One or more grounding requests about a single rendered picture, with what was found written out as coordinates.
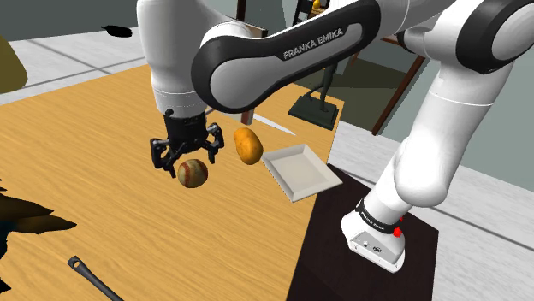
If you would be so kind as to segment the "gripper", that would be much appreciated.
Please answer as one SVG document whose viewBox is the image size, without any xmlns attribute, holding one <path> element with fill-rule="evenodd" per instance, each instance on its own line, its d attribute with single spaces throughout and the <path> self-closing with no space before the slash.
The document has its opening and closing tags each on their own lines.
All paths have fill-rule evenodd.
<svg viewBox="0 0 534 301">
<path fill-rule="evenodd" d="M 201 147 L 207 150 L 208 160 L 214 164 L 216 154 L 225 146 L 222 129 L 215 122 L 206 128 L 205 113 L 185 118 L 174 118 L 172 113 L 172 109 L 167 109 L 163 115 L 168 139 L 150 139 L 154 167 L 162 168 L 175 178 L 175 162 L 182 154 Z"/>
</svg>

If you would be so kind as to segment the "worn baseball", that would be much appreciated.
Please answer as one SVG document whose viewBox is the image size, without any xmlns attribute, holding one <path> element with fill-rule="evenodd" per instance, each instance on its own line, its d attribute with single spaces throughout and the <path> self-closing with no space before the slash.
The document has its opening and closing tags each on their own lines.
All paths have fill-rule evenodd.
<svg viewBox="0 0 534 301">
<path fill-rule="evenodd" d="M 208 169 L 199 159 L 190 159 L 180 164 L 177 176 L 184 187 L 196 188 L 207 181 Z"/>
</svg>

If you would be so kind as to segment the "brown potato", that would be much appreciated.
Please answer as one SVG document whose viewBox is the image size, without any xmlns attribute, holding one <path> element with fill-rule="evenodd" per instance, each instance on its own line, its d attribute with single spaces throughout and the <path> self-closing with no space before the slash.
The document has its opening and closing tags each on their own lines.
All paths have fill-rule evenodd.
<svg viewBox="0 0 534 301">
<path fill-rule="evenodd" d="M 234 132 L 234 142 L 241 161 L 247 165 L 257 163 L 264 153 L 258 136 L 247 127 L 239 128 Z"/>
</svg>

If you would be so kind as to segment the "white square tray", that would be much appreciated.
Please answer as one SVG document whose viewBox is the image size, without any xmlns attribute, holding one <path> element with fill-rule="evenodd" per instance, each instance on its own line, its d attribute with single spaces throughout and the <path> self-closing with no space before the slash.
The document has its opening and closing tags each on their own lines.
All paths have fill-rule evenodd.
<svg viewBox="0 0 534 301">
<path fill-rule="evenodd" d="M 306 144 L 265 152 L 262 162 L 292 203 L 342 184 Z"/>
</svg>

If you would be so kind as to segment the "dark figure statue on base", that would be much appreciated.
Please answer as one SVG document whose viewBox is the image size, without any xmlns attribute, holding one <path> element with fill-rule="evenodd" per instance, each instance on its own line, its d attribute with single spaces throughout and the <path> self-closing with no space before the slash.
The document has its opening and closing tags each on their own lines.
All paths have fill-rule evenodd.
<svg viewBox="0 0 534 301">
<path fill-rule="evenodd" d="M 332 130 L 339 110 L 334 104 L 326 102 L 325 98 L 337 66 L 337 62 L 328 66 L 324 70 L 322 81 L 309 92 L 300 96 L 288 114 L 327 130 Z"/>
</svg>

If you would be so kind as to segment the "dark shelf unit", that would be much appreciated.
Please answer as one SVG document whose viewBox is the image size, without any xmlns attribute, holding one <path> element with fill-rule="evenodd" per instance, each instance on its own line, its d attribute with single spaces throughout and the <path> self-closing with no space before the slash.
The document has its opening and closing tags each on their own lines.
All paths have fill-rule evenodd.
<svg viewBox="0 0 534 301">
<path fill-rule="evenodd" d="M 297 25 L 322 14 L 329 7 L 329 3 L 330 0 L 298 0 L 293 24 Z"/>
</svg>

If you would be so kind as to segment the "dark brown leafy plant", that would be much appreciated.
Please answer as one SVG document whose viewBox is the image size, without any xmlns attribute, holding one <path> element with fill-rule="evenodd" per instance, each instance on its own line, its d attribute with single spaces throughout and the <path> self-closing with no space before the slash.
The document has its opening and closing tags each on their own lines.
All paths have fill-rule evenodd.
<svg viewBox="0 0 534 301">
<path fill-rule="evenodd" d="M 53 210 L 40 204 L 4 194 L 6 189 L 0 186 L 0 260 L 8 252 L 8 236 L 11 233 L 41 234 L 53 231 L 69 230 L 77 226 L 56 215 Z"/>
</svg>

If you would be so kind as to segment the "olive green rounded furniture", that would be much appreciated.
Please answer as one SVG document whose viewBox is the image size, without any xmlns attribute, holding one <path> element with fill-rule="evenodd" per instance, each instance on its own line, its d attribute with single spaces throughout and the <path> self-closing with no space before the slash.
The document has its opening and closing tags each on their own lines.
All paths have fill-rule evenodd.
<svg viewBox="0 0 534 301">
<path fill-rule="evenodd" d="M 0 94 L 21 89 L 27 83 L 27 71 L 9 42 L 0 35 Z"/>
</svg>

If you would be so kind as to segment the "brown wooden side table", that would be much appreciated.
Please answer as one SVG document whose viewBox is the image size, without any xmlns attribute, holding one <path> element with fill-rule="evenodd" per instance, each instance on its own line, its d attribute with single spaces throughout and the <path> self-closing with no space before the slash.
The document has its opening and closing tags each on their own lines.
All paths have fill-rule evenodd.
<svg viewBox="0 0 534 301">
<path fill-rule="evenodd" d="M 409 86 L 411 81 L 413 80 L 413 78 L 416 75 L 416 73 L 419 71 L 419 69 L 423 65 L 424 61 L 425 61 L 425 58 L 423 56 L 420 56 L 420 55 L 416 55 L 416 57 L 413 59 L 410 68 L 408 69 L 408 71 L 404 75 L 402 81 L 400 82 L 400 84 L 396 88 L 394 95 L 390 98 L 388 104 L 386 105 L 386 107 L 384 108 L 383 112 L 381 113 L 381 115 L 377 119 L 377 122 L 375 123 L 375 125 L 371 129 L 371 134 L 372 135 L 376 136 L 376 135 L 379 134 L 380 130 L 383 128 L 383 125 L 384 125 L 385 121 L 388 119 L 388 117 L 392 113 L 395 105 L 401 99 L 401 96 L 403 95 L 403 93 L 405 92 L 405 90 L 407 89 L 407 87 Z"/>
</svg>

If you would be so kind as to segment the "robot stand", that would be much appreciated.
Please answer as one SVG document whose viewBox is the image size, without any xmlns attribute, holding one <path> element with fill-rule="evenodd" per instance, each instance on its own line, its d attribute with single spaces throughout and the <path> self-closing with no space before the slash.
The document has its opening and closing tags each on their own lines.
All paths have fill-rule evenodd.
<svg viewBox="0 0 534 301">
<path fill-rule="evenodd" d="M 329 168 L 342 184 L 317 195 L 287 301 L 432 301 L 438 231 L 405 214 L 406 257 L 395 274 L 350 251 L 341 218 L 369 188 Z"/>
</svg>

